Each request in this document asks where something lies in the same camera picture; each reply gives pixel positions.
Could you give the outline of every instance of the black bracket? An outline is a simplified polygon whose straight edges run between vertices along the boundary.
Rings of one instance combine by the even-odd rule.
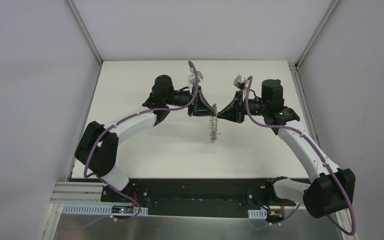
[[[82,164],[86,165],[92,146],[99,135],[105,131],[104,125],[93,121],[89,123],[84,130],[83,136],[75,150],[74,156]],[[89,169],[98,177],[107,175],[116,164],[117,147],[119,138],[117,134],[107,132],[101,139],[101,145],[97,146],[93,152],[89,163]]]

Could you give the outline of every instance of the white wall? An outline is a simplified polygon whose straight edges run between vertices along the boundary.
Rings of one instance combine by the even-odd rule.
[[[332,0],[75,0],[106,61],[296,62]]]
[[[344,0],[301,68],[322,148],[356,175],[361,239],[384,239],[384,0]]]
[[[38,236],[98,71],[64,1],[0,1],[0,239]]]

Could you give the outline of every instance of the metal frame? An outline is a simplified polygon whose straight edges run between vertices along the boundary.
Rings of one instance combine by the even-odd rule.
[[[95,45],[94,41],[92,40],[91,34],[89,33],[88,29],[86,28],[85,23],[83,22],[82,16],[80,16],[80,13],[76,7],[76,4],[74,3],[73,0],[64,0],[64,2],[67,4],[67,8],[73,17],[75,24],[78,27],[78,30],[80,31],[81,35],[83,36],[84,41],[86,42],[90,51],[93,53],[93,56],[95,57],[97,63],[101,66],[103,63],[102,57],[101,57],[101,55],[97,49],[97,46]]]
[[[305,46],[304,51],[299,57],[298,62],[296,63],[297,70],[300,70],[301,65],[303,64],[304,60],[306,59],[310,51],[313,49],[313,46],[316,43],[316,40],[319,39],[320,34],[322,33],[323,29],[325,28],[326,24],[328,23],[329,19],[331,18],[332,14],[334,13],[338,4],[341,1],[342,0],[332,0],[332,2],[330,3],[326,12],[324,13],[323,17],[321,18],[320,22],[315,28],[314,33],[311,35],[311,38],[308,41],[307,46]]]
[[[76,146],[79,144],[80,139],[82,138],[83,131],[86,128],[86,123],[87,123],[86,121],[88,120],[89,112],[91,111],[92,101],[94,100],[95,91],[97,90],[98,79],[101,75],[101,70],[102,70],[102,65],[99,66],[99,72],[96,76],[96,81],[95,81],[95,86],[93,87],[92,96],[90,96],[90,102],[89,102],[89,105],[87,106],[87,111],[86,111],[86,115],[84,116],[83,124],[81,125],[81,131],[79,132],[79,134],[77,136]],[[70,165],[68,165],[66,168],[65,175],[63,178],[64,181],[70,180],[70,178],[72,176],[74,164],[76,163],[76,158],[74,157],[74,152],[72,153],[72,156],[70,159],[71,159],[71,162],[70,162]]]
[[[87,46],[89,47],[90,51],[94,55],[94,58],[96,59],[97,63],[101,67],[99,70],[99,73],[101,73],[103,59],[101,55],[99,54],[99,51],[95,45],[95,43],[92,40],[92,37],[88,31],[88,29],[85,26],[85,23],[83,22],[83,19],[74,3],[73,0],[64,0],[67,8],[69,9],[70,13],[73,16],[73,19],[82,34],[84,41],[86,42]],[[303,106],[303,114],[304,118],[307,122],[307,127],[309,130],[309,133],[311,137],[316,141],[317,144],[319,144],[318,136],[316,132],[316,128],[313,121],[313,115],[312,115],[312,109],[310,106],[310,101],[307,97],[305,86],[302,83],[301,77],[300,77],[300,67],[305,61],[306,57],[312,50],[313,46],[315,45],[317,39],[322,34],[322,31],[329,21],[331,15],[336,10],[338,4],[341,2],[341,0],[332,0],[329,7],[327,8],[325,14],[323,15],[320,23],[318,24],[317,28],[315,29],[314,33],[312,34],[308,44],[306,45],[304,51],[302,52],[299,60],[296,63],[289,63],[289,69],[291,71],[291,75],[293,78],[293,81],[295,83],[295,88],[298,93],[298,97],[300,100],[301,105]],[[98,84],[99,74],[97,76],[96,84],[92,93],[92,96],[90,98],[89,107],[86,113],[86,116],[84,118],[84,122],[82,125],[82,130],[85,128],[86,121],[89,115],[90,106],[93,100],[93,96],[95,94],[96,86]],[[60,216],[64,207],[65,203],[76,203],[76,204],[100,204],[101,201],[101,193],[102,193],[102,187],[104,186],[102,183],[96,183],[96,182],[67,182],[70,177],[73,170],[73,166],[75,163],[74,156],[72,157],[72,162],[69,166],[69,168],[66,171],[65,175],[65,181],[60,181],[55,184],[55,188],[53,190],[50,204],[48,207],[48,210],[45,215],[45,220],[42,225],[39,238],[40,240],[53,240],[58,222],[60,220]],[[348,210],[342,210],[339,212],[336,212],[336,217],[338,219],[339,224],[349,229],[351,228],[351,221],[349,216]],[[357,234],[354,236],[347,236],[344,233],[342,233],[342,238],[344,240],[358,240]]]

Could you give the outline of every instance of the black cable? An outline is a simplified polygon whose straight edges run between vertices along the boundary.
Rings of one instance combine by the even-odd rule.
[[[182,87],[182,88],[179,89],[179,92],[181,92],[181,91],[183,91],[183,90],[185,90],[185,89],[188,89],[188,88],[189,88],[188,86]]]
[[[254,94],[254,99],[257,99],[257,98],[258,98],[258,97],[257,97],[257,94],[256,94],[256,91],[254,91],[254,90],[252,90],[252,89],[250,89],[249,91],[252,92],[252,93]]]
[[[262,208],[262,209],[264,209],[264,210],[266,210],[267,212],[269,212],[270,211],[270,207],[269,206],[267,206],[267,205],[258,205],[260,208]]]

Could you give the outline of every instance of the white backdrop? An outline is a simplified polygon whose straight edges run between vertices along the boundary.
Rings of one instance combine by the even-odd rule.
[[[0,0],[0,240],[39,235],[98,72],[64,1]]]
[[[75,0],[105,61],[297,62],[332,0]]]
[[[204,78],[202,92],[218,110],[235,95],[237,75],[253,75],[252,89],[261,94],[261,82],[280,79],[285,105],[303,116],[286,61],[194,61]],[[135,111],[147,99],[154,79],[169,75],[175,89],[186,86],[187,61],[105,61],[87,123],[114,121]],[[209,118],[189,117],[187,110],[171,112],[157,125],[123,142],[117,164],[130,178],[307,178],[301,163],[271,129],[248,117],[242,124],[218,121],[218,139],[210,143]],[[77,162],[74,177],[82,177]]]

